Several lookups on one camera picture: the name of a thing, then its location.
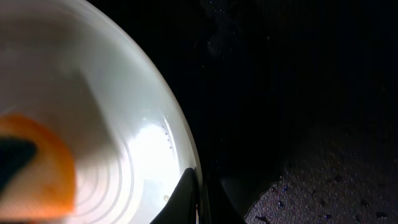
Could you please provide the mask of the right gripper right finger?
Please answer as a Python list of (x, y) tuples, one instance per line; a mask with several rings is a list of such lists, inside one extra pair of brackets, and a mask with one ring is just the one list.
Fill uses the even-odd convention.
[(203, 222), (206, 224), (245, 224), (229, 201), (216, 174), (208, 174), (203, 186)]

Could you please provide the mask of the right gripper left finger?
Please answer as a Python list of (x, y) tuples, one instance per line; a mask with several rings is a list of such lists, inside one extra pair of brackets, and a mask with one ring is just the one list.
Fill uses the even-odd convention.
[(197, 201), (197, 177), (192, 168), (187, 168), (169, 201), (151, 224), (196, 224)]

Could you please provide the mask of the green and yellow sponge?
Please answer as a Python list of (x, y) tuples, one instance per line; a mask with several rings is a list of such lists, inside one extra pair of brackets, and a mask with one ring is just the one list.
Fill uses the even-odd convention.
[(62, 218), (75, 208), (72, 154), (51, 130), (21, 115), (1, 117), (1, 221)]

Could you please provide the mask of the light blue plate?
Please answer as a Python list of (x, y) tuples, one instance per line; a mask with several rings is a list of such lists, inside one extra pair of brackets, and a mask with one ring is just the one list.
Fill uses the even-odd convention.
[(63, 223), (150, 223), (201, 175), (187, 120), (142, 49), (87, 1), (1, 2), (1, 113), (51, 129), (75, 159)]

